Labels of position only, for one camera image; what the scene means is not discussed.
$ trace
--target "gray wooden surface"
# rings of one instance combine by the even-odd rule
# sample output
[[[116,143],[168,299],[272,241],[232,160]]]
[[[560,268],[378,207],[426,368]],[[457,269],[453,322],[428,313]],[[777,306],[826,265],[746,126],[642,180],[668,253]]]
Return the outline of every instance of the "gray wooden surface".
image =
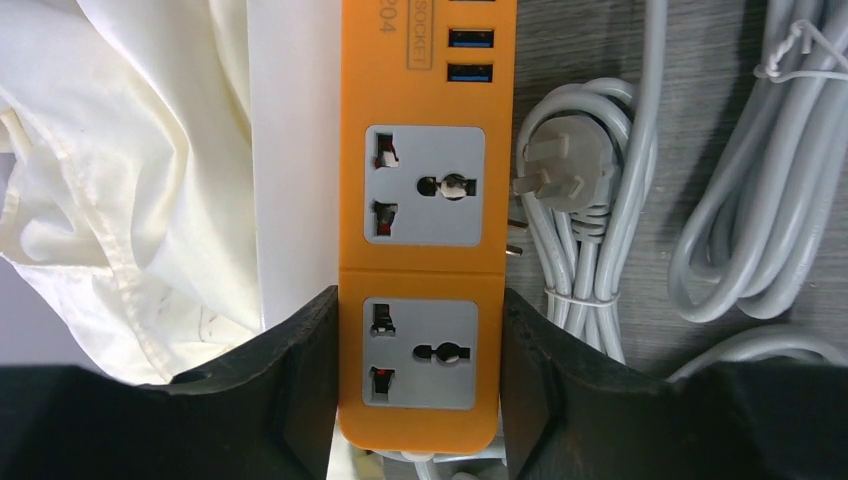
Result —
[[[701,197],[754,83],[765,1],[671,0],[660,157],[654,186],[622,280],[620,313],[628,363],[660,376],[762,321],[733,310],[706,325],[680,319],[666,293],[666,269],[683,223]],[[564,83],[617,76],[636,82],[642,53],[641,0],[519,0],[516,130],[527,112]],[[848,349],[848,186],[839,198],[818,258],[795,306],[779,320],[808,325]],[[516,199],[513,218],[523,218]],[[544,308],[544,281],[528,234],[511,233],[526,252],[508,260],[508,286]],[[481,478],[506,478],[480,466]],[[389,464],[389,479],[415,479],[407,465]]]

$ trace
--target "blue usb port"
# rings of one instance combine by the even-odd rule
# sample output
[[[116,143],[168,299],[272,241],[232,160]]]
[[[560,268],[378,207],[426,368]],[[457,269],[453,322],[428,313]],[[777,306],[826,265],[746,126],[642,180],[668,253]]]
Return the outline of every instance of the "blue usb port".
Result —
[[[449,82],[492,83],[493,65],[448,64]]]
[[[495,46],[495,31],[452,28],[448,31],[448,46],[454,48],[493,48]]]

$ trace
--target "white cloth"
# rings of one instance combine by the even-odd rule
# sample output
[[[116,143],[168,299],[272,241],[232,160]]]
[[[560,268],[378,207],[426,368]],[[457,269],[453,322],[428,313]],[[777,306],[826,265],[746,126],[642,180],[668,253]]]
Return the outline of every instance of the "white cloth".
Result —
[[[245,0],[0,0],[0,254],[109,375],[260,332],[249,118]]]

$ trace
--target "electrical outlet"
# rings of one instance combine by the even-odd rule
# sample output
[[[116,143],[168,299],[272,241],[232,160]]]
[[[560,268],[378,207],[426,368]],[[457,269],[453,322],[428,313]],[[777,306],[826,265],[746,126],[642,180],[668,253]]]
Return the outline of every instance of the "electrical outlet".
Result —
[[[468,301],[367,299],[362,401],[370,407],[470,410],[478,314]]]
[[[365,133],[365,238],[475,246],[486,136],[476,127],[373,125]]]

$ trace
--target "orange power strip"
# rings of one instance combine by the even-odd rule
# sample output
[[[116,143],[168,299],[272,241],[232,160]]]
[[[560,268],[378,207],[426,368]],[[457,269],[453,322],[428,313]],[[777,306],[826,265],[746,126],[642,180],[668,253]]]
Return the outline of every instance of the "orange power strip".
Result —
[[[360,448],[496,433],[516,2],[342,2],[339,421]]]

